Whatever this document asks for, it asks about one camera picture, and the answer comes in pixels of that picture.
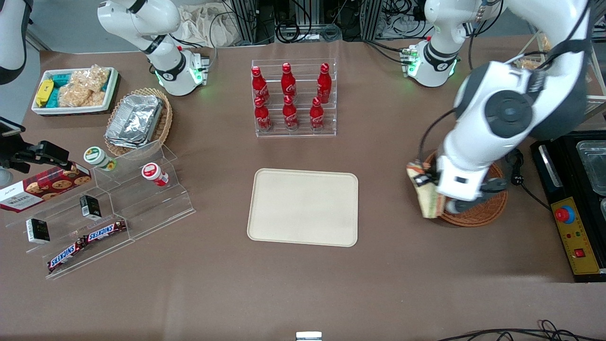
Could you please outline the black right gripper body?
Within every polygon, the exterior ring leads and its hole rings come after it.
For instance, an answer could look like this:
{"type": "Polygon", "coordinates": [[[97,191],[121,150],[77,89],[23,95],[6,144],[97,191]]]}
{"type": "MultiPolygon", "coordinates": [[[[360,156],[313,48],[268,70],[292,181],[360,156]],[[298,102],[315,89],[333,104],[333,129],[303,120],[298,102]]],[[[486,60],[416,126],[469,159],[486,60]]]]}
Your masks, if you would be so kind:
{"type": "Polygon", "coordinates": [[[33,144],[23,140],[1,140],[0,141],[0,161],[5,169],[13,169],[21,173],[29,173],[32,159],[33,144]]]}

